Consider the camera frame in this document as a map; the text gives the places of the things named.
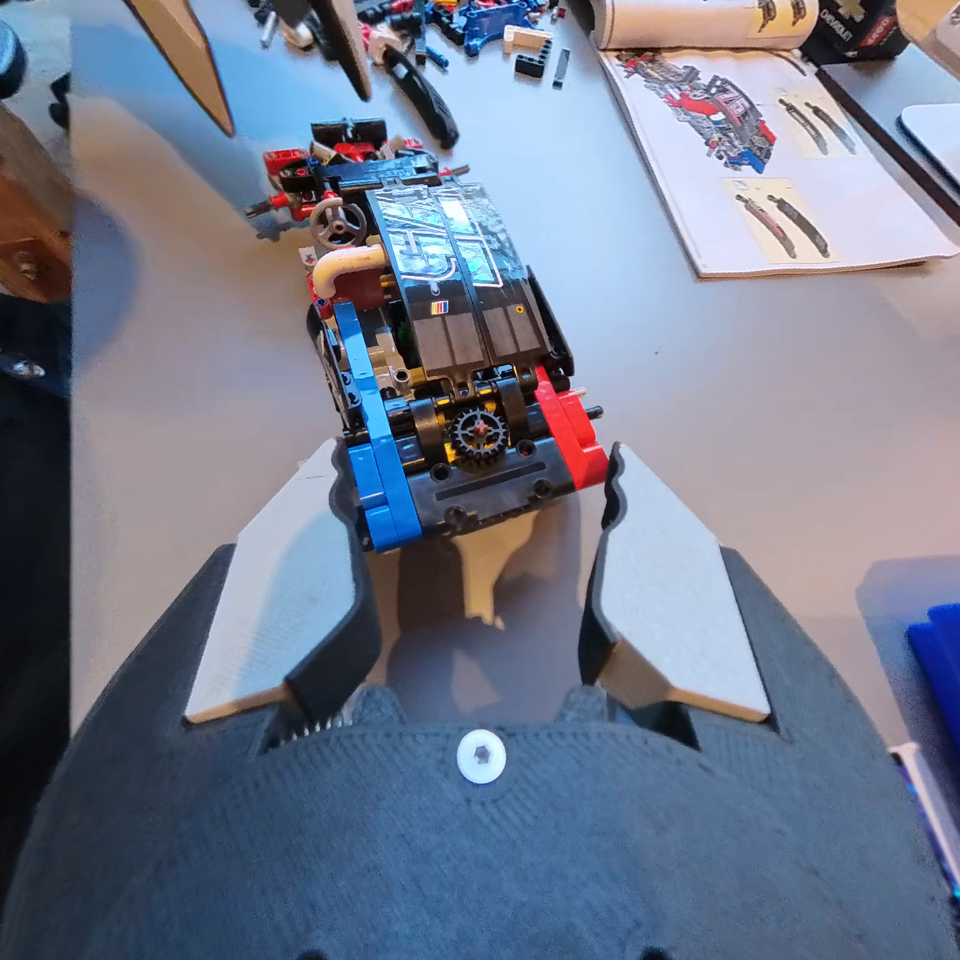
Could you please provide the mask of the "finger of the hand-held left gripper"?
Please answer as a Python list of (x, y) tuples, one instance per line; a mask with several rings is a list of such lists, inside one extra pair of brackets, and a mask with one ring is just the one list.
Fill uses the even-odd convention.
[(189, 1), (126, 1), (126, 6), (194, 101), (228, 137), (234, 118), (208, 36)]
[(310, 1), (334, 60), (364, 102), (373, 96), (367, 53), (354, 1)]

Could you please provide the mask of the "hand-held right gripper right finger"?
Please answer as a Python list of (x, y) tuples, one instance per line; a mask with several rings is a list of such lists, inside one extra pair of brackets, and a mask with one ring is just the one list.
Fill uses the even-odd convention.
[(631, 711), (680, 704), (762, 724), (772, 708), (717, 537), (625, 443), (604, 493), (582, 682)]

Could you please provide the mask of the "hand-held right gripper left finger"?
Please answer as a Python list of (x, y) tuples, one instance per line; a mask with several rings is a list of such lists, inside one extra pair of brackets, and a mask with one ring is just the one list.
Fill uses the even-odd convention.
[(330, 438), (238, 535), (184, 718), (287, 702), (324, 724), (381, 652), (346, 446)]

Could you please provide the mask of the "black curved brick panel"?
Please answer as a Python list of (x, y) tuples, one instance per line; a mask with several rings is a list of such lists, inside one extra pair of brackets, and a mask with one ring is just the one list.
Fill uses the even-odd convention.
[(460, 130), (446, 101), (408, 57), (392, 46), (383, 50), (382, 64), (393, 85), (408, 100), (438, 146), (452, 150)]
[(543, 366), (552, 380), (570, 379), (574, 376), (575, 364), (567, 338), (559, 326), (534, 270), (526, 266), (526, 271), (548, 344), (547, 354), (543, 357)]

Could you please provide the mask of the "toy brick car model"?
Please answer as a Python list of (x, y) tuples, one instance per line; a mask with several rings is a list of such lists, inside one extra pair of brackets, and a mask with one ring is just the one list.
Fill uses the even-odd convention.
[(603, 414), (571, 378), (491, 363), (466, 265), (435, 196), (471, 184), (380, 118), (315, 123), (306, 149), (269, 150), (274, 192), (246, 210), (286, 211), (306, 326), (334, 405), (366, 549), (489, 527), (605, 482)]

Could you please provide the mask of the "black starred brick panel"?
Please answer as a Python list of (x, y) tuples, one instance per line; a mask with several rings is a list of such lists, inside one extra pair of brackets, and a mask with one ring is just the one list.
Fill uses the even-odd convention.
[(436, 199), (466, 268), (490, 363), (535, 366), (550, 346), (529, 273), (478, 183), (446, 183)]

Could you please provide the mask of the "pile of loose toy bricks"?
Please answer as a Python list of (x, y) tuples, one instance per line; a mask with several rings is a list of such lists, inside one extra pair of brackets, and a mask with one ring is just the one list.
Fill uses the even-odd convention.
[[(553, 38), (546, 27), (566, 15), (557, 1), (365, 1), (354, 2), (361, 46), (378, 67), (401, 66), (406, 58), (415, 67), (434, 64), (447, 71), (450, 61), (428, 42), (428, 29), (470, 59), (499, 43), (504, 58), (513, 59), (519, 77), (539, 81), (549, 63)], [(275, 32), (295, 49), (318, 49), (328, 61), (337, 55), (328, 30), (309, 2), (248, 1), (246, 7), (260, 28), (262, 47)]]

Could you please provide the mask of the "wooden table leg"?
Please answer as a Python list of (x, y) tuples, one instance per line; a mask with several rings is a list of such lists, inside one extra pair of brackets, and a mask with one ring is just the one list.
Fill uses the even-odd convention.
[(75, 193), (30, 127), (1, 106), (1, 285), (41, 304), (71, 294)]

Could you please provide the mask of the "holographic sticker sheet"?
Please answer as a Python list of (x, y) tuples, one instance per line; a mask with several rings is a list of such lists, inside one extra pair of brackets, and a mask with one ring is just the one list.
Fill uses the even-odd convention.
[(947, 888), (959, 904), (959, 829), (930, 763), (915, 742), (888, 749), (906, 786), (918, 802)]

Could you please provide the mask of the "open instruction booklet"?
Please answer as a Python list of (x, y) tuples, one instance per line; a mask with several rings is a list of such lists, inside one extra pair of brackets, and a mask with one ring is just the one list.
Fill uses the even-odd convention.
[(591, 2), (592, 39), (703, 279), (958, 254), (801, 53), (820, 2)]

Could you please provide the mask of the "toy car set box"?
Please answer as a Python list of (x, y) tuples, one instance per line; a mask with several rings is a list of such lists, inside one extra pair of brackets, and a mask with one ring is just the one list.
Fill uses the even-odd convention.
[(896, 1), (819, 1), (818, 16), (799, 52), (816, 66), (891, 61), (910, 40)]

